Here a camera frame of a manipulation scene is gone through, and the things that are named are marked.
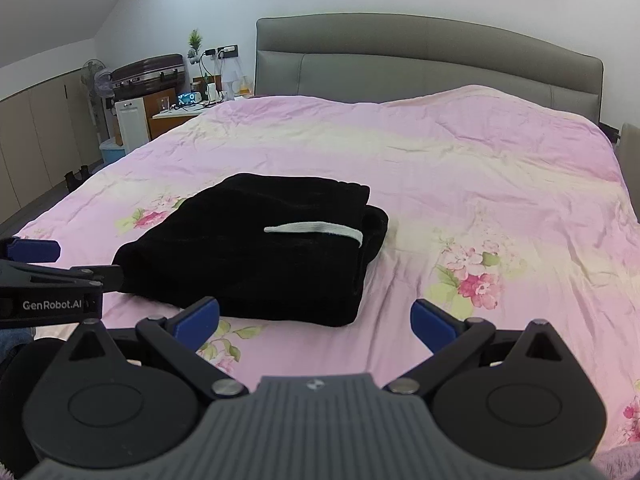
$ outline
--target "bed sheet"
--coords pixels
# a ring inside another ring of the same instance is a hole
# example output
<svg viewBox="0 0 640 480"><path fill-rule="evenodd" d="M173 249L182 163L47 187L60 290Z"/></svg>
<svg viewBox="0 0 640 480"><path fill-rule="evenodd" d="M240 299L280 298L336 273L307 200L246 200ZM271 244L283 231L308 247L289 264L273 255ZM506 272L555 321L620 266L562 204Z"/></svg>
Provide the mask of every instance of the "bed sheet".
<svg viewBox="0 0 640 480"><path fill-rule="evenodd" d="M366 184L389 230L353 324L225 318L203 358L250 388L263 375L364 370L382 385L430 356L410 329L416 298L504 329L543 317L605 401L600 449L640 440L640 226L594 124L478 86L388 104L230 102L101 170L19 235L58 240L57 266L109 264L187 197L240 172ZM103 321L175 312L111 293Z"/></svg>

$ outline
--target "ceiling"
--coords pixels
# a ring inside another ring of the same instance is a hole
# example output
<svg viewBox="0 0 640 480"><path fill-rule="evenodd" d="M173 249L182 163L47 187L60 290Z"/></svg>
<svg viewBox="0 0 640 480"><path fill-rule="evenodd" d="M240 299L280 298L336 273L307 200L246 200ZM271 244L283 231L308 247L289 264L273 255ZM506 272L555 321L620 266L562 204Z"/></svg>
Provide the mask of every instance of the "ceiling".
<svg viewBox="0 0 640 480"><path fill-rule="evenodd" d="M94 37L118 0L0 0L0 67Z"/></svg>

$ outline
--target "brown suitcase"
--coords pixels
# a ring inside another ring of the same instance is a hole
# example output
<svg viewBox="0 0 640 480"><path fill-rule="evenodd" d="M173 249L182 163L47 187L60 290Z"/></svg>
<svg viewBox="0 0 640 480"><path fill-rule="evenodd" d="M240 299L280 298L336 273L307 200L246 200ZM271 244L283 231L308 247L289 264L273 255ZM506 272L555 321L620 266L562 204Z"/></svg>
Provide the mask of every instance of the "brown suitcase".
<svg viewBox="0 0 640 480"><path fill-rule="evenodd" d="M182 54L148 57L111 73L116 101L134 99L168 88L181 88L185 77Z"/></svg>

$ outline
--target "headboard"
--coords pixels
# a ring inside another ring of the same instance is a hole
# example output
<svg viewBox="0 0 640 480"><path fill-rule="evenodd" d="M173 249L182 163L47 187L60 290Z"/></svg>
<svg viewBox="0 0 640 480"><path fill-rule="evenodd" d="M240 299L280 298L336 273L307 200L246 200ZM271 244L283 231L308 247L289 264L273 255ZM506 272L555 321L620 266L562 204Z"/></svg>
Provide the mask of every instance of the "headboard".
<svg viewBox="0 0 640 480"><path fill-rule="evenodd" d="M256 95L386 102L469 84L600 119L602 62L500 28L405 14L257 22Z"/></svg>

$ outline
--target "logo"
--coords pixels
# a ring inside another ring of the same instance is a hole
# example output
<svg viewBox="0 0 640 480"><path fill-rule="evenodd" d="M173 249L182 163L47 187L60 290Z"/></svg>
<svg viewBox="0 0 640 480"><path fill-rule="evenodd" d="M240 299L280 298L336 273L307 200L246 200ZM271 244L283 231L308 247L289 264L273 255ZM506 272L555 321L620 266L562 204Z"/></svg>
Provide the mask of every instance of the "logo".
<svg viewBox="0 0 640 480"><path fill-rule="evenodd" d="M82 301L39 301L32 303L31 301L25 301L22 304L24 310L63 310L68 308L82 308Z"/></svg>
<svg viewBox="0 0 640 480"><path fill-rule="evenodd" d="M306 387L316 392L324 388L324 381L322 379L311 379L306 382Z"/></svg>

